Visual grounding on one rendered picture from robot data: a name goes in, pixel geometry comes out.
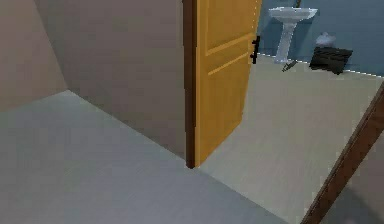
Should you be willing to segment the white pedestal sink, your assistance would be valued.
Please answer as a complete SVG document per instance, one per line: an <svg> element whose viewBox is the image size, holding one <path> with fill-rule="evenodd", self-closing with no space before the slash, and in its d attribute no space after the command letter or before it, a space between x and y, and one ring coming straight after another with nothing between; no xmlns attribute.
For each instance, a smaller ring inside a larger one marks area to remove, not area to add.
<svg viewBox="0 0 384 224"><path fill-rule="evenodd" d="M275 7L268 10L269 15L282 23L282 33L278 44L275 63L287 63L294 30L300 21L315 16L317 9L296 7Z"/></svg>

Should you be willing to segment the brown wooden door frame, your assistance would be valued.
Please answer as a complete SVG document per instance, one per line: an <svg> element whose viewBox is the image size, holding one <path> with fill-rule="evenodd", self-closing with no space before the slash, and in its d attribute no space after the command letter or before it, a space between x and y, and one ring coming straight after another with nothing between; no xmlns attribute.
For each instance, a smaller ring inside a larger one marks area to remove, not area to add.
<svg viewBox="0 0 384 224"><path fill-rule="evenodd" d="M196 127L196 32L197 0L182 0L183 3L183 48L185 90L186 166L193 169L195 159Z"/></svg>

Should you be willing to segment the yellow wooden room door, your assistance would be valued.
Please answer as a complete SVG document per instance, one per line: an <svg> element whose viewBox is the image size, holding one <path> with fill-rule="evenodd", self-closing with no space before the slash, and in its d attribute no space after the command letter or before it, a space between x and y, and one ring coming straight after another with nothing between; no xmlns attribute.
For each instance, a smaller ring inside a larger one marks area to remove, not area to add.
<svg viewBox="0 0 384 224"><path fill-rule="evenodd" d="M195 165L241 123L263 0L197 0Z"/></svg>

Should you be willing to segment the white bin bag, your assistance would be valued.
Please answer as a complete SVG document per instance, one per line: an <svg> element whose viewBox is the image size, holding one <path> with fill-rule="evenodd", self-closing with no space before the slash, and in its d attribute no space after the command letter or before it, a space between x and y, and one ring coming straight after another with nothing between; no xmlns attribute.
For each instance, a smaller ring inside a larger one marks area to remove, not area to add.
<svg viewBox="0 0 384 224"><path fill-rule="evenodd" d="M319 47L332 47L335 40L335 36L332 36L327 32L323 32L317 37L315 44Z"/></svg>

